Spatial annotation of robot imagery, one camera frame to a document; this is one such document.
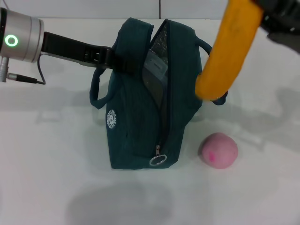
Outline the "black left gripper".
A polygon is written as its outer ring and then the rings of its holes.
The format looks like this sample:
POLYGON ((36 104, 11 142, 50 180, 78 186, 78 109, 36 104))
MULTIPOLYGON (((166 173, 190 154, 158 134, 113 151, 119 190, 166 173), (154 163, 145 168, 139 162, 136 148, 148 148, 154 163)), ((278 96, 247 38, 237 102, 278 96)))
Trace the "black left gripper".
POLYGON ((117 55, 110 47, 90 45, 50 32, 44 33, 41 53, 83 66, 109 68, 120 73, 134 74, 137 69, 134 61, 117 55))

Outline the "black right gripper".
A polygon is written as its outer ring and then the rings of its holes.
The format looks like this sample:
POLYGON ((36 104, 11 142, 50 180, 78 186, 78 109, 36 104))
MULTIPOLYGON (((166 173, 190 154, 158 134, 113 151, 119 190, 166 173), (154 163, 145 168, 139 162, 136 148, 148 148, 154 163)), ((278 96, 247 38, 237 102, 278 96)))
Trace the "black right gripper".
POLYGON ((270 30, 268 38, 291 48, 300 49, 300 2, 298 0, 253 0, 263 10, 261 27, 270 30), (272 27, 269 29, 269 16, 272 27))

